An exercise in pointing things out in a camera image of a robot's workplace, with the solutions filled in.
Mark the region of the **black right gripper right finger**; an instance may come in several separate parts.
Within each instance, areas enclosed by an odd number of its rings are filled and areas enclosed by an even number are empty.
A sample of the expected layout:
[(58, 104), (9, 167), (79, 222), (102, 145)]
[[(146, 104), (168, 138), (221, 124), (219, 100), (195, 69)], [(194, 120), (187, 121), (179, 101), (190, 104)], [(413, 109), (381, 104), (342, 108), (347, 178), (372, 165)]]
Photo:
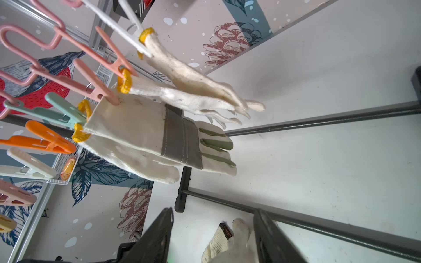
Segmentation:
[(307, 262), (265, 210), (254, 211), (253, 226), (259, 263)]

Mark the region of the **pink clip hanger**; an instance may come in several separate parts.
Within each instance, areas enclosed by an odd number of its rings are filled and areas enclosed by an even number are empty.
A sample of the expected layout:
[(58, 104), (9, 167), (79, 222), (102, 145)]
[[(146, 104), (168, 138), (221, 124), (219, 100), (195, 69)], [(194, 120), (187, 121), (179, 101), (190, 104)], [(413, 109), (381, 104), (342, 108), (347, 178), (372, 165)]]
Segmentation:
[[(52, 40), (55, 32), (51, 28), (30, 19), (24, 13), (10, 7), (9, 3), (9, 1), (1, 2), (1, 25), (19, 26), (43, 42)], [(86, 61), (88, 56), (67, 40), (62, 39), (56, 49), (48, 50), (39, 47), (16, 32), (7, 32), (7, 39), (11, 44), (38, 60), (38, 63), (46, 68), (50, 74), (72, 78), (81, 83), (86, 81), (80, 73), (75, 71), (72, 61), (76, 58)], [(31, 73), (31, 65), (32, 63), (28, 60), (1, 45), (1, 71), (25, 81)], [(52, 108), (52, 105), (45, 100), (45, 95), (50, 92), (57, 93), (74, 105), (83, 98), (82, 95), (44, 77), (37, 77), (32, 84), (24, 87), (2, 77), (1, 89), (23, 102), (27, 108)]]

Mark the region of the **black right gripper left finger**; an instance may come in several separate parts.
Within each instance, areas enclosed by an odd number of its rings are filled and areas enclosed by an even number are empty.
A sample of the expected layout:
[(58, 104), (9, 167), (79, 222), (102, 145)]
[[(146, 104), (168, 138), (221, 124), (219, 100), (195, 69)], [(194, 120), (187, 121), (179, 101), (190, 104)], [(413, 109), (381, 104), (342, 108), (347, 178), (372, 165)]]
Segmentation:
[(138, 241), (119, 246), (115, 262), (166, 263), (173, 223), (173, 209), (163, 209)]

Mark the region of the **knit glove yellow cuff bottom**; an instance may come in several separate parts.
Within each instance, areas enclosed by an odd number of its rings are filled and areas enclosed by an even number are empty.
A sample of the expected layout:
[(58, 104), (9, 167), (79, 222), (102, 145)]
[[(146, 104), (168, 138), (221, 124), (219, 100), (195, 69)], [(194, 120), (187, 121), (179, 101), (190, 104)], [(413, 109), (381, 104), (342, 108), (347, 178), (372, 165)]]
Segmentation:
[(241, 218), (236, 218), (229, 228), (225, 222), (217, 231), (202, 254), (203, 263), (257, 263), (258, 253), (255, 232)]

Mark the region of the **white knit glove yellow cuff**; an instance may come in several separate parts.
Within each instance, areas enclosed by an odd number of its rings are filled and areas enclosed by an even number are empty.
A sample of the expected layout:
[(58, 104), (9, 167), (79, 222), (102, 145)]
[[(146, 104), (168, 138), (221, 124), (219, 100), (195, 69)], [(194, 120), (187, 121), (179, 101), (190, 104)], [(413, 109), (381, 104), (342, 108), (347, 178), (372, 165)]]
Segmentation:
[(174, 57), (160, 43), (153, 28), (143, 30), (139, 36), (139, 42), (146, 46), (151, 53), (151, 57), (144, 57), (144, 60), (167, 76), (179, 90), (194, 95), (221, 99), (231, 104), (236, 112), (243, 115), (248, 109), (258, 112), (266, 110), (264, 104), (240, 98), (231, 85), (216, 82)]

